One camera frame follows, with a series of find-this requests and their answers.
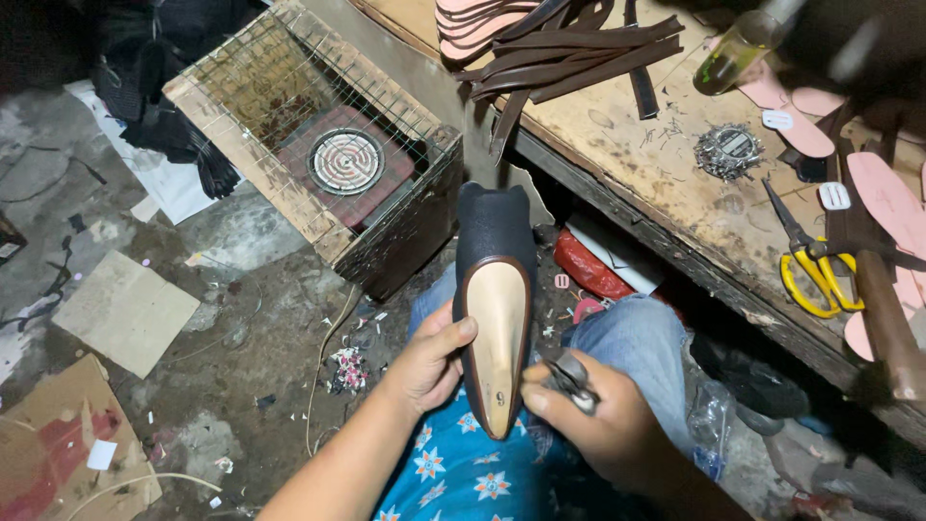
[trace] nail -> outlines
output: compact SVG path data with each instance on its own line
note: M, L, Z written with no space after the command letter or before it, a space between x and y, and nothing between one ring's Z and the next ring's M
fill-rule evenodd
M540 386L534 384L521 386L521 396L524 398L524 403L527 404L528 409L535 414L543 414L543 412L546 411L546 406L549 404L546 396L538 392L539 389Z
M476 329L478 327L479 326L476 325L476 319L468 316L460 321L460 335L463 337L471 337L476 334Z

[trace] plastic bag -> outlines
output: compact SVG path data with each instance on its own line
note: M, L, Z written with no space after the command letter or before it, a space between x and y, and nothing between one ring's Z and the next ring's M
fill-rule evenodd
M583 246L568 228L559 232L553 261L566 270L579 286L599 297L617 300L635 293L629 284Z
M720 481L727 463L727 445L736 400L726 387L709 380L697 387L692 410L688 413L688 432L694 441L692 460L715 483Z

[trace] red plastic bag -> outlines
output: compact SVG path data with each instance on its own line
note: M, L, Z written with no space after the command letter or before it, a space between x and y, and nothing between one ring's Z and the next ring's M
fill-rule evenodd
M568 228L559 232L553 260L569 274L579 286L599 297L614 300L627 297L636 291L618 277L592 252L579 242Z

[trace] glue bottle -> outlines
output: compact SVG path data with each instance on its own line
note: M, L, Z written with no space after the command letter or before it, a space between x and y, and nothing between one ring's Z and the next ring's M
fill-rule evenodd
M775 49L792 27L806 0L767 0L759 9L745 12L694 74L694 88L704 95L729 89L754 63Z

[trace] workbench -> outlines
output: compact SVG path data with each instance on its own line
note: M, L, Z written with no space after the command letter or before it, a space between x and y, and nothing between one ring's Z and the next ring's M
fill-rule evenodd
M440 62L434 0L350 1ZM689 13L652 0L640 0L637 10L640 25L676 14L686 27L681 34L684 51L648 67L661 107L658 118L638 119L625 75L540 105L529 101L509 147L848 391L864 364L848 352L843 340L849 315L818 319L785 293L779 260L788 251L788 238L760 179L770 176L775 191L814 236L825 235L817 186L798 181L790 166L775 159L784 142L762 126L761 111L748 98L736 90L708 97L692 86L693 74L707 55L705 40L715 35L714 30ZM622 8L616 7L605 28L622 24ZM491 55L482 57L469 68L479 68L490 59ZM505 99L494 104L500 110ZM765 162L751 171L754 179L725 183L696 165L697 136L711 125L727 122L747 123L766 148ZM879 134L852 121L843 136L859 148ZM924 160L922 148L898 141L895 170L918 195ZM798 283L805 294L819 294L808 278ZM917 407L898 403L874 412L904 438L926 446L926 415Z

